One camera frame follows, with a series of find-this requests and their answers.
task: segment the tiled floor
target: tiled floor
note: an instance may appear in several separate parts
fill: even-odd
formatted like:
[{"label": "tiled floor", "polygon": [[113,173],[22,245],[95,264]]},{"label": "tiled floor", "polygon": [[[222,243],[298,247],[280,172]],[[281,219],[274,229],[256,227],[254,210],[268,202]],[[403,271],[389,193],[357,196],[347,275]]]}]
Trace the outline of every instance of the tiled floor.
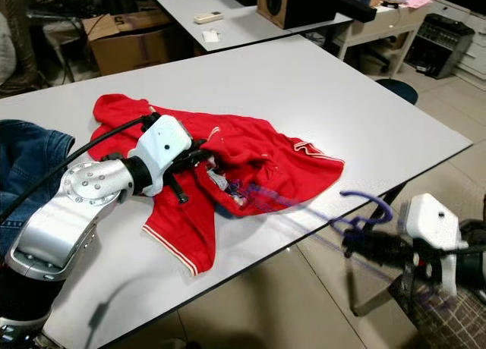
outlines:
[{"label": "tiled floor", "polygon": [[[427,191],[460,219],[480,218],[486,192],[486,94],[457,77],[434,80],[406,65],[396,78],[416,88],[420,109],[475,145],[409,183],[393,208]],[[355,214],[369,215],[371,209]],[[392,231],[395,222],[384,228]],[[420,336],[395,302],[362,318],[349,310],[348,265],[358,300],[386,287],[398,272],[381,269],[384,275],[378,275],[376,267],[356,257],[345,261],[322,237],[339,245],[339,237],[324,229],[116,347],[159,348],[164,338],[177,336],[199,341],[204,349],[414,347]]]}]

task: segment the red jacket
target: red jacket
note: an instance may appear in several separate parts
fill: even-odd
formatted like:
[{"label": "red jacket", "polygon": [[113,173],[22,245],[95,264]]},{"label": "red jacket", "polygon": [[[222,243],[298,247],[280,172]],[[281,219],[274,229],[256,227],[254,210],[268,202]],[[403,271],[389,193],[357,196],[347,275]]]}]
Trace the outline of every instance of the red jacket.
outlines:
[{"label": "red jacket", "polygon": [[[144,99],[133,100],[118,94],[101,96],[93,113],[102,125],[92,139],[148,115],[150,106]],[[239,181],[243,190],[255,184],[300,203],[326,190],[341,175],[344,161],[325,156],[309,142],[277,133],[268,121],[153,107],[161,115],[177,118],[194,139],[206,139],[201,148],[213,152],[226,180]],[[131,127],[93,147],[90,154],[96,160],[113,152],[126,156],[141,134],[140,126]],[[253,204],[253,197],[246,196],[242,202],[241,196],[235,198],[218,187],[208,175],[211,167],[210,162],[202,162],[177,174],[175,178],[189,201],[179,204],[172,190],[164,187],[154,197],[152,215],[144,225],[144,230],[174,253],[193,275],[213,265],[216,204],[236,216],[260,214],[262,203],[273,211],[286,208],[274,203],[271,197],[259,197],[259,203]]]}]

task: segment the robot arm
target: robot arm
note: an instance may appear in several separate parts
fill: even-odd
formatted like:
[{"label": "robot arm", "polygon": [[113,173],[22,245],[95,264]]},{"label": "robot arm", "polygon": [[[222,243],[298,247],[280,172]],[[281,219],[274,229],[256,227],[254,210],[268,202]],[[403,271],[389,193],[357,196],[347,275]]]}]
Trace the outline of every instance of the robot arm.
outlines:
[{"label": "robot arm", "polygon": [[30,217],[0,268],[0,346],[30,343],[98,222],[136,193],[159,193],[164,173],[191,145],[184,127],[163,115],[129,158],[80,163],[65,172],[57,194]]}]

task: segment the wooden speaker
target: wooden speaker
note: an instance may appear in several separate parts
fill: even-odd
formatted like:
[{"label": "wooden speaker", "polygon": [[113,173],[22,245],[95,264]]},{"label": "wooden speaker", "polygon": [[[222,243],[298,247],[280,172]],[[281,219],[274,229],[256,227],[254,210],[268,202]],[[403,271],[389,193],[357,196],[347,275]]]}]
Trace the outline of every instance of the wooden speaker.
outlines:
[{"label": "wooden speaker", "polygon": [[257,11],[283,29],[334,19],[339,0],[258,0]]}]

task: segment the denim jacket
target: denim jacket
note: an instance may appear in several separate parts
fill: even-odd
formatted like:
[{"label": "denim jacket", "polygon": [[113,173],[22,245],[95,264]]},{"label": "denim jacket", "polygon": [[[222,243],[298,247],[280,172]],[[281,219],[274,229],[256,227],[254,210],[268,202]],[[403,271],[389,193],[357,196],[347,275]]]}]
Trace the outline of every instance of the denim jacket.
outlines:
[{"label": "denim jacket", "polygon": [[[51,167],[65,159],[74,138],[20,120],[0,121],[0,212],[4,211]],[[0,256],[22,225],[56,194],[64,171],[54,175],[25,200],[0,226]]]}]

